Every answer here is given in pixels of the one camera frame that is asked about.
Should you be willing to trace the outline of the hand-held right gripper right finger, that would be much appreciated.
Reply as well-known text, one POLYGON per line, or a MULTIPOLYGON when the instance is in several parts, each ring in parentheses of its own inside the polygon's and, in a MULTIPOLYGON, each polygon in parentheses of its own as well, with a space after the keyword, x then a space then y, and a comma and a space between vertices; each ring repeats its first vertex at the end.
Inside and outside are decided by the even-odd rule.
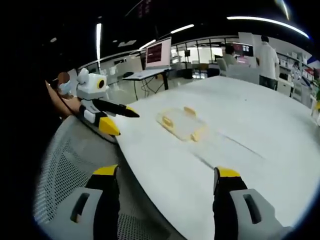
POLYGON ((214 168, 212 211, 215 240, 283 240, 292 227, 283 226, 275 208, 240 174, 230 168, 214 168))

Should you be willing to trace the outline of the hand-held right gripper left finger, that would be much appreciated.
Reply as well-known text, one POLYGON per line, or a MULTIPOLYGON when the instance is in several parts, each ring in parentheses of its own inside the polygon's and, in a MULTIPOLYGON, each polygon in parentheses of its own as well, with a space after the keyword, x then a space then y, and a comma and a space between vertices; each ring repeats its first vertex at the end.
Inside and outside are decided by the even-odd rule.
POLYGON ((93 172, 84 187, 76 188, 58 206, 47 224, 52 240, 116 240, 120 211, 118 165, 93 172))

